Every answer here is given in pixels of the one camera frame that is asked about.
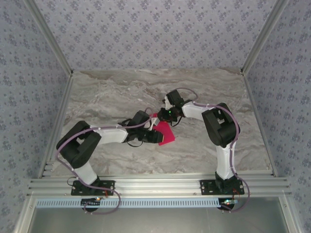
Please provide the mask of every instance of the black mounting base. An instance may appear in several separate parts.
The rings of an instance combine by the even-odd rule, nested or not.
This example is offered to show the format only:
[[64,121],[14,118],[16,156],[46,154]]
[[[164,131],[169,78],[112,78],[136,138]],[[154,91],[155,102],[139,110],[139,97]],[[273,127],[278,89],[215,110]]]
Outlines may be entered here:
[[[115,181],[98,181],[97,187],[115,189]],[[74,181],[72,184],[71,195],[72,196],[112,196],[113,192],[103,191],[100,189],[88,188],[81,184],[80,181]]]
[[[96,200],[95,198],[90,198],[90,199],[81,199],[80,202],[81,206],[87,205],[87,206],[100,206],[101,201]],[[92,207],[92,208],[86,208],[86,211],[88,212],[94,212],[95,210],[98,210],[98,208]]]
[[234,189],[237,190],[240,195],[245,193],[243,183],[240,180],[236,180],[226,193],[220,191],[216,185],[216,180],[201,180],[200,186],[202,195],[236,195],[237,193],[233,191]]
[[[218,201],[219,203],[222,203],[224,202],[225,200],[232,200],[232,198],[218,198]],[[233,209],[235,204],[229,204],[229,205],[225,205],[225,204],[222,204],[222,206],[220,207],[217,207],[217,209],[219,210],[224,210],[224,211],[230,211]]]

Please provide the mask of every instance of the enclosure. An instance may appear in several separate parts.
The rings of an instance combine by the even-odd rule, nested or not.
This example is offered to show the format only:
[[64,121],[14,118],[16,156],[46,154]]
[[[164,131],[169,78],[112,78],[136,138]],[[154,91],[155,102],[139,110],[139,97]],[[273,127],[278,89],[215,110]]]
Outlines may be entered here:
[[[13,231],[23,203],[15,232],[86,231],[72,219],[94,232],[311,231],[308,1],[17,0],[0,7],[8,178],[1,231]],[[200,181],[215,176],[216,148],[204,122],[184,117],[171,127],[175,140],[162,146],[99,144],[90,164],[101,180],[116,182],[123,202],[104,225],[84,215],[82,197],[70,195],[71,171],[55,160],[57,142],[80,120],[104,126],[146,108],[158,113],[179,87],[194,90],[199,103],[226,103],[237,119],[234,164],[250,187],[237,206],[250,194],[247,207],[224,216],[215,207],[229,195],[201,194]]]

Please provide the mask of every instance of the cable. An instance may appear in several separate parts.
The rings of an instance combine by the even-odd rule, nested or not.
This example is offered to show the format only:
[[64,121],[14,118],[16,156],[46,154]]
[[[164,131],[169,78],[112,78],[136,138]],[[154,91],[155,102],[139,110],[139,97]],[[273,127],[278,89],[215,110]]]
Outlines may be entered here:
[[228,113],[228,115],[232,118],[232,120],[233,120],[233,122],[234,122],[234,124],[235,124],[236,135],[235,135],[235,138],[233,139],[233,141],[232,141],[231,144],[230,144],[230,159],[229,159],[229,160],[230,160],[230,168],[231,168],[231,171],[232,171],[233,175],[234,175],[237,179],[241,180],[241,181],[245,184],[245,186],[246,186],[246,188],[247,188],[247,199],[246,199],[246,202],[244,203],[244,205],[241,206],[241,207],[240,207],[239,209],[237,209],[237,210],[232,210],[232,209],[228,208],[228,207],[225,206],[225,205],[221,205],[221,206],[224,207],[224,208],[226,208],[226,209],[228,209],[228,210],[230,210],[230,211],[233,212],[233,213],[234,213],[234,212],[237,212],[237,211],[240,211],[240,210],[244,209],[245,206],[247,205],[247,203],[249,202],[250,194],[251,194],[251,193],[250,193],[249,186],[248,186],[248,184],[246,183],[246,181],[245,181],[244,179],[240,178],[240,177],[236,174],[236,172],[235,172],[234,169],[233,169],[233,165],[232,165],[232,157],[233,157],[233,155],[232,155],[232,148],[233,148],[234,143],[238,140],[238,137],[239,137],[239,125],[238,125],[238,122],[237,122],[237,120],[234,118],[234,116],[232,115],[232,113],[231,113],[230,111],[228,111],[227,109],[225,109],[224,107],[221,107],[221,106],[218,106],[218,105],[214,105],[214,104],[201,104],[201,103],[195,103],[195,102],[193,102],[193,105],[198,106],[198,107],[214,107],[214,108],[221,109],[221,110],[225,111],[226,113]]
[[124,126],[124,127],[123,127],[123,126],[120,126],[120,125],[115,125],[115,126],[102,126],[102,127],[92,127],[92,128],[86,129],[86,130],[82,130],[82,131],[76,133],[75,135],[71,136],[68,140],[66,140],[66,141],[58,148],[58,150],[57,150],[56,153],[55,153],[55,158],[56,158],[56,160],[57,160],[58,162],[60,162],[62,165],[64,165],[68,170],[70,170],[70,171],[72,172],[72,174],[73,174],[75,177],[78,178],[78,180],[81,182],[81,184],[83,184],[84,186],[89,187],[89,188],[94,188],[94,189],[99,189],[99,190],[103,190],[103,191],[110,191],[110,192],[113,192],[113,193],[115,193],[115,194],[118,196],[118,198],[119,198],[119,201],[118,201],[117,206],[116,206],[114,209],[112,209],[111,211],[108,211],[108,212],[99,212],[99,213],[97,213],[97,212],[94,213],[94,212],[85,211],[86,214],[91,214],[91,215],[108,215],[108,214],[111,214],[111,213],[115,212],[115,211],[119,208],[119,206],[120,206],[120,204],[121,204],[121,196],[120,196],[120,194],[119,194],[117,191],[115,191],[114,189],[104,188],[104,187],[96,187],[96,186],[92,186],[92,185],[89,185],[89,184],[85,183],[82,179],[80,179],[80,177],[78,176],[78,174],[74,171],[74,169],[73,169],[72,167],[68,166],[65,162],[63,162],[62,160],[59,159],[58,154],[60,153],[60,151],[61,151],[70,141],[72,141],[73,139],[76,139],[78,136],[80,136],[80,135],[82,135],[82,134],[85,134],[85,133],[87,133],[87,132],[94,131],[94,130],[115,129],[115,128],[118,128],[118,127],[122,127],[122,128],[124,128],[124,129],[134,129],[134,128],[138,128],[138,127],[140,127],[140,126],[143,126],[143,125],[147,124],[150,120],[151,120],[151,117],[150,117],[147,121],[145,121],[145,122],[143,122],[143,123],[141,123],[141,124],[138,124],[138,125],[133,125],[133,126]]
[[236,190],[235,188],[233,189],[233,193],[237,193],[238,195],[239,195],[239,199],[238,199],[238,201],[240,201],[240,193],[238,192],[238,190]]
[[146,108],[146,109],[145,109],[145,112],[147,112],[147,110],[150,110],[150,112],[151,112],[151,117],[152,117],[152,116],[153,116],[153,114],[154,114],[154,112],[153,112],[152,108],[149,108],[149,107],[148,107],[148,108]]
[[127,142],[127,144],[128,144],[129,146],[131,146],[131,147],[140,147],[143,143],[144,143],[144,142],[142,141],[141,144],[140,144],[139,146],[135,146],[135,145],[132,145],[132,144],[130,144],[130,143]]
[[180,121],[181,121],[181,118],[183,118],[183,117],[181,116],[181,117],[179,118],[178,122],[177,122],[176,124],[174,124],[174,125],[172,125],[173,122],[171,122],[171,126],[172,126],[172,127],[175,127],[176,125],[178,125],[178,124],[180,123]]
[[193,91],[192,89],[190,89],[190,88],[179,87],[179,88],[174,89],[173,91],[175,91],[175,90],[188,90],[188,91],[191,91],[193,94],[195,94],[195,98],[192,101],[195,101],[195,100],[197,100],[199,98],[198,94],[195,91]]
[[69,183],[68,183],[68,181],[69,181],[71,178],[76,178],[76,177],[75,177],[75,176],[71,176],[71,177],[69,177],[69,178],[68,178],[68,180],[67,180],[67,184],[68,184],[69,186],[73,187],[73,185],[72,185],[72,184],[69,184]]

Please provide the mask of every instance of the patterned wallpaper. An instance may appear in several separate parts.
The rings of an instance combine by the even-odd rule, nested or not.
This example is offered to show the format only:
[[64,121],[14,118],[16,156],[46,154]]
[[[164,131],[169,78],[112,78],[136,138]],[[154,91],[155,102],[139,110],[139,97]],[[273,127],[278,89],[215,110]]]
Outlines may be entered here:
[[67,76],[22,0],[0,3],[0,232],[38,175]]
[[247,77],[280,176],[311,232],[311,2],[292,0]]
[[72,69],[242,67],[275,0],[36,0]]

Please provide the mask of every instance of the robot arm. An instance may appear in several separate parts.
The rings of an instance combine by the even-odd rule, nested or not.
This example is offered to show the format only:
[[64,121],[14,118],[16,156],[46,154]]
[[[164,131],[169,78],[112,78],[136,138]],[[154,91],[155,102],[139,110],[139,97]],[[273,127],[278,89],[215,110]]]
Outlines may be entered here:
[[[216,146],[217,151],[217,169],[216,184],[222,193],[232,190],[233,183],[236,182],[230,166],[230,144],[235,138],[236,127],[232,118],[223,110],[215,107],[198,106],[191,100],[184,101],[177,90],[166,95],[163,102],[165,108],[161,108],[158,117],[162,121],[174,122],[178,117],[192,117],[205,123],[209,138]],[[218,104],[227,109],[225,103]],[[232,167],[234,168],[234,148],[232,147]]]
[[[139,125],[148,121],[149,115],[143,111],[138,111],[133,119],[127,119],[115,127],[107,127],[102,129],[94,129],[90,132],[82,134],[77,138],[69,141],[60,153],[71,165],[75,173],[86,184],[97,186],[99,178],[94,172],[89,159],[97,147],[97,145],[107,143],[125,143],[137,138],[141,142],[159,143],[163,141],[163,134],[152,130],[153,125],[158,124],[157,118],[152,118],[148,124],[138,128],[129,128],[129,126]],[[96,128],[88,125],[85,121],[79,121],[56,145],[60,146],[75,134],[89,129]]]

